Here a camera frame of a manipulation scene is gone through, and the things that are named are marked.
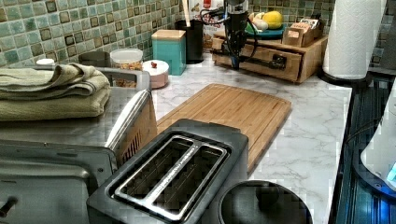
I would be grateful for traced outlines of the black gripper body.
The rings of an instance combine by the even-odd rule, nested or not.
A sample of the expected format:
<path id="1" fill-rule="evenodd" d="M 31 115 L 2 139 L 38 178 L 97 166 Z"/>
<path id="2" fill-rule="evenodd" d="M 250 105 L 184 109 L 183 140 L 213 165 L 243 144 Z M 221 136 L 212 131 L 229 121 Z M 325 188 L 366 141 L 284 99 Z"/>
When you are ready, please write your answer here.
<path id="1" fill-rule="evenodd" d="M 248 0 L 224 0 L 224 6 L 227 50 L 232 68 L 237 70 L 242 61 L 240 52 L 247 41 L 245 29 L 248 24 Z"/>

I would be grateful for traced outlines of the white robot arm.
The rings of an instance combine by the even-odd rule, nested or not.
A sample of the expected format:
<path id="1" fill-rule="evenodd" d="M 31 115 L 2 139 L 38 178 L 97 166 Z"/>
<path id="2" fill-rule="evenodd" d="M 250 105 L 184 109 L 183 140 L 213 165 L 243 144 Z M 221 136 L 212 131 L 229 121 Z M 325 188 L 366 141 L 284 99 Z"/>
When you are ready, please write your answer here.
<path id="1" fill-rule="evenodd" d="M 395 58 L 372 67 L 387 0 L 335 0 L 321 77 L 333 85 L 366 88 L 374 75 L 393 76 Z M 355 171 L 373 188 L 395 193 L 395 85 L 368 145 L 358 151 Z"/>

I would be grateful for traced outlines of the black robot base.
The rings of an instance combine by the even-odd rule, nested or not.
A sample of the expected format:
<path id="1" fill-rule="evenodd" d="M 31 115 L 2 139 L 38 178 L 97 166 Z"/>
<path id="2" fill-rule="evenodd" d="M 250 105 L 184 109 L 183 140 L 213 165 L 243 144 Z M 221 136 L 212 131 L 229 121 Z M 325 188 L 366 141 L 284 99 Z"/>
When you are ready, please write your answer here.
<path id="1" fill-rule="evenodd" d="M 396 191 L 389 186 L 389 184 L 370 172 L 361 160 L 362 149 L 354 149 L 352 156 L 352 166 L 359 177 L 361 183 L 368 188 L 372 193 L 378 194 L 380 197 L 390 201 L 396 200 Z"/>

